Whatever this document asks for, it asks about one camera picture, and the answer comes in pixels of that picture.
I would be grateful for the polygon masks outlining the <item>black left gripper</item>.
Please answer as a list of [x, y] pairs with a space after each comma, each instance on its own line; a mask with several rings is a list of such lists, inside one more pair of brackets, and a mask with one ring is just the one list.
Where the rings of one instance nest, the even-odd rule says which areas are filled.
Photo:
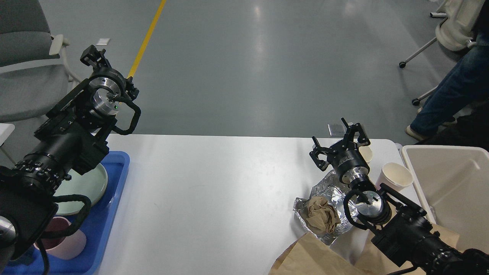
[[80, 61], [86, 66], [91, 66], [93, 73], [89, 77], [89, 86], [93, 89], [92, 100], [99, 100], [97, 92], [101, 89], [105, 97], [107, 93], [113, 96], [122, 96], [134, 101], [139, 95], [139, 89], [133, 84], [133, 77], [124, 78], [123, 75], [108, 67], [108, 59], [105, 57], [105, 49], [101, 51], [94, 45], [84, 50]]

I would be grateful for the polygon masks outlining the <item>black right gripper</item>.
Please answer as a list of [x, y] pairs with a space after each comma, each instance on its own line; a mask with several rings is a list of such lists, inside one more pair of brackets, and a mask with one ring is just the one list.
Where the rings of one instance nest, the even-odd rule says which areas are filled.
[[359, 147], [370, 146], [370, 140], [360, 123], [349, 125], [344, 117], [341, 121], [347, 128], [341, 143], [323, 147], [313, 136], [314, 145], [309, 156], [321, 171], [326, 171], [331, 164], [341, 183], [351, 188], [369, 188], [370, 167], [359, 152]]

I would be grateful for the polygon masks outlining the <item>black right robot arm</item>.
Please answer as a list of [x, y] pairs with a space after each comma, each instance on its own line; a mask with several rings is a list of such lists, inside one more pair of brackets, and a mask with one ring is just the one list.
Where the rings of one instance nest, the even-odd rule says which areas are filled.
[[323, 147], [313, 136], [310, 157], [325, 171], [328, 166], [349, 191], [342, 200], [348, 222], [359, 229], [370, 230], [371, 242], [391, 262], [412, 267], [397, 272], [410, 273], [421, 268], [427, 275], [487, 275], [488, 254], [479, 249], [459, 252], [447, 245], [426, 219], [426, 210], [398, 191], [381, 183], [375, 187], [368, 174], [370, 167], [360, 148], [371, 144], [360, 123], [348, 124], [340, 141]]

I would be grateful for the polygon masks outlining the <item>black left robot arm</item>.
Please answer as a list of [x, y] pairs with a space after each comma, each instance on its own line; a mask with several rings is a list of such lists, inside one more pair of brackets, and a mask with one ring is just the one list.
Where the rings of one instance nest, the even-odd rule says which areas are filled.
[[50, 264], [43, 239], [68, 237], [81, 227], [92, 202], [81, 194], [56, 196], [71, 170], [83, 175], [109, 153], [111, 132], [133, 133], [141, 117], [134, 103], [133, 78], [112, 68], [105, 50], [89, 46], [80, 61], [92, 66], [84, 79], [48, 113], [34, 133], [40, 141], [13, 168], [1, 167], [1, 269], [34, 244], [41, 250], [43, 274]]

